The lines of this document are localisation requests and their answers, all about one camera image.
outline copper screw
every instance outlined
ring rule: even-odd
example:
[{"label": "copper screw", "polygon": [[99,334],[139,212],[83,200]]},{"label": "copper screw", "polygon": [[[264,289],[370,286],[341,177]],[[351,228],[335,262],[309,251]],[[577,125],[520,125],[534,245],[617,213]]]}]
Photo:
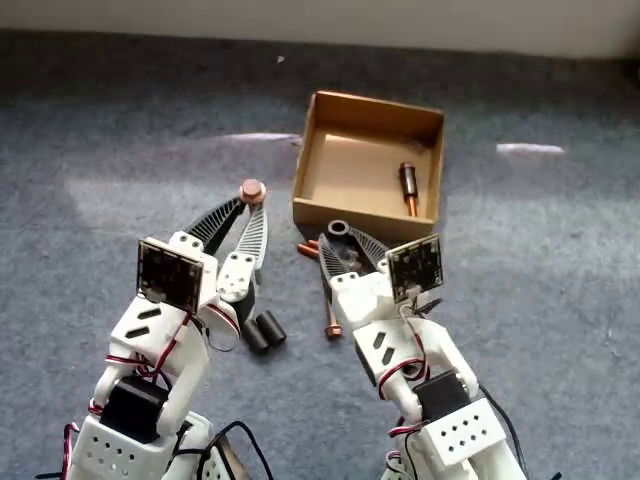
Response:
[{"label": "copper screw", "polygon": [[407,205],[409,206],[409,215],[417,217],[418,210],[416,209],[416,197],[407,197]]},{"label": "copper screw", "polygon": [[324,333],[327,334],[329,340],[335,340],[342,336],[342,325],[336,320],[336,316],[331,310],[331,305],[329,305],[329,300],[325,300],[324,304],[327,309],[327,327],[324,329]]},{"label": "copper screw", "polygon": [[240,199],[249,205],[258,205],[267,196],[267,187],[260,180],[248,178],[240,186]]},{"label": "copper screw", "polygon": [[304,243],[298,244],[298,252],[303,254],[305,257],[313,258],[314,260],[318,260],[318,257],[320,256],[317,249],[310,247],[309,245],[305,245]]}]

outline cardboard box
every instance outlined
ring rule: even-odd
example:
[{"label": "cardboard box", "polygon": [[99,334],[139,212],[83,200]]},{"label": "cardboard box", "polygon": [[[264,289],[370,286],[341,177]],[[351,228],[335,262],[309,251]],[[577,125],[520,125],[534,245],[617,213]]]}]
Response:
[{"label": "cardboard box", "polygon": [[[438,220],[443,129],[437,110],[317,92],[294,180],[294,222],[325,230],[341,219],[392,241],[428,235]],[[403,162],[416,168],[417,217],[404,202]]]}]

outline small object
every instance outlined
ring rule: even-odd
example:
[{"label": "small object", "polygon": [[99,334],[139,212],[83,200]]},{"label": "small object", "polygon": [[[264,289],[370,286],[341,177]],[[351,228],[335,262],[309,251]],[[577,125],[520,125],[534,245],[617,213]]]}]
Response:
[{"label": "small object", "polygon": [[272,347],[277,347],[287,339],[287,334],[269,310],[256,317],[256,325]]},{"label": "small object", "polygon": [[242,325],[242,338],[253,353],[264,353],[269,348],[269,342],[264,338],[255,320],[247,320]]},{"label": "small object", "polygon": [[310,247],[304,243],[298,244],[298,252],[303,254],[305,257],[313,258],[314,260],[318,260],[318,256],[320,255],[317,248]]},{"label": "small object", "polygon": [[195,314],[198,310],[204,265],[169,249],[157,240],[138,244],[138,294],[153,303]]},{"label": "small object", "polygon": [[351,227],[344,220],[333,220],[327,225],[327,237],[329,240],[343,240]]},{"label": "small object", "polygon": [[422,406],[422,420],[435,422],[471,403],[453,370],[427,380],[413,389]]},{"label": "small object", "polygon": [[329,340],[335,340],[342,336],[342,325],[338,323],[336,316],[333,314],[329,300],[325,300],[324,303],[327,309],[327,327],[324,329],[324,333]]},{"label": "small object", "polygon": [[386,259],[395,303],[443,283],[437,234],[393,248],[386,253]]},{"label": "small object", "polygon": [[249,205],[259,205],[267,196],[267,187],[260,180],[248,178],[240,186],[240,200]]},{"label": "small object", "polygon": [[416,181],[416,167],[410,163],[403,163],[398,170],[404,201],[409,207],[409,215],[418,216],[416,204],[418,203],[418,182]]}]

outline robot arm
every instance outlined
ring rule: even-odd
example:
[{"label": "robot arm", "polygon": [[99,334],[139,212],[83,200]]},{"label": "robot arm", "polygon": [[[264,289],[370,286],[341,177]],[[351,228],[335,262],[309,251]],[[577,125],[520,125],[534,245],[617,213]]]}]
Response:
[{"label": "robot arm", "polygon": [[[223,328],[239,333],[240,322],[253,310],[256,272],[266,250],[263,198],[250,205],[240,243],[220,272],[213,255],[249,203],[240,198],[176,232],[168,243],[140,242],[138,295],[111,333],[108,364],[68,471],[65,459],[63,478],[192,477],[200,457],[174,459],[173,453],[178,444],[203,448],[210,440],[209,422],[188,407],[209,366],[205,335]],[[156,383],[160,377],[166,385]],[[230,478],[216,447],[211,455],[207,476]]]},{"label": "robot arm", "polygon": [[[424,288],[415,289],[411,275],[420,274],[428,285],[441,283],[440,270],[433,270],[431,281],[425,279],[429,270],[414,264],[434,251],[439,256],[439,247],[421,252],[428,242],[415,245],[394,250],[393,258],[387,254],[389,268],[364,276],[341,273],[329,282],[336,316],[352,330],[369,379],[408,423],[390,431],[402,439],[397,469],[417,480],[525,480],[500,422],[487,399],[478,397],[478,380],[446,328],[413,313],[412,300]],[[401,277],[395,281],[394,266]],[[436,369],[441,373],[430,377]],[[398,478],[391,473],[383,478]]]}]

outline white panel with holes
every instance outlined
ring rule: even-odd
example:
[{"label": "white panel with holes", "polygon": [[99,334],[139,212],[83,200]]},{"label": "white panel with holes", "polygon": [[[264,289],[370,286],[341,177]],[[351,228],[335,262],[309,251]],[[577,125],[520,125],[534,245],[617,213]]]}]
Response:
[{"label": "white panel with holes", "polygon": [[506,439],[486,398],[426,425],[419,435],[431,444],[440,470]]},{"label": "white panel with holes", "polygon": [[[193,480],[200,480],[196,477],[196,473],[193,474]],[[203,480],[231,480],[217,447],[211,450],[211,458],[204,464],[203,474]]]},{"label": "white panel with holes", "polygon": [[353,337],[376,380],[394,365],[421,357],[417,344],[411,341],[400,319],[371,322],[354,331]]},{"label": "white panel with holes", "polygon": [[242,300],[249,291],[249,284],[256,267],[256,258],[246,253],[231,252],[227,255],[218,275],[218,292],[226,302]]},{"label": "white panel with holes", "polygon": [[172,435],[143,445],[88,415],[73,448],[68,480],[157,480],[175,442]]}]

